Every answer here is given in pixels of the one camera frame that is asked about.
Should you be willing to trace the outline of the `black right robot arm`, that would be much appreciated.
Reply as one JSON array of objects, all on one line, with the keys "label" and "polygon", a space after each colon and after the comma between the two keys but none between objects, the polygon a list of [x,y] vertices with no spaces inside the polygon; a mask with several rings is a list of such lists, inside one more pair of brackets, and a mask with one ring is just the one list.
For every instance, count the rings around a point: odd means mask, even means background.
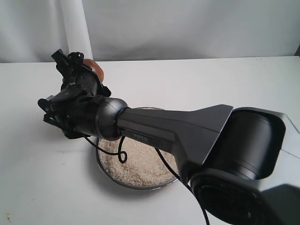
[{"label": "black right robot arm", "polygon": [[129,137],[174,155],[180,181],[210,214],[232,225],[300,222],[300,133],[287,115],[216,105],[196,111],[130,108],[101,95],[93,72],[64,75],[40,99],[45,122],[73,139]]}]

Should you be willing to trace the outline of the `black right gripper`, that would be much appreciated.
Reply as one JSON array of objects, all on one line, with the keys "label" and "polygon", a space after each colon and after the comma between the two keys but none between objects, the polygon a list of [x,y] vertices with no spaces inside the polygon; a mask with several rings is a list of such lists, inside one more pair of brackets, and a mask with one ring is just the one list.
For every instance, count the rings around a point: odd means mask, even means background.
[{"label": "black right gripper", "polygon": [[100,68],[71,69],[62,75],[60,92],[38,100],[38,106],[45,112],[46,123],[61,124],[56,117],[61,116],[65,120],[68,117],[67,110],[80,101],[97,95],[110,96],[110,90],[103,85],[104,72]]}]

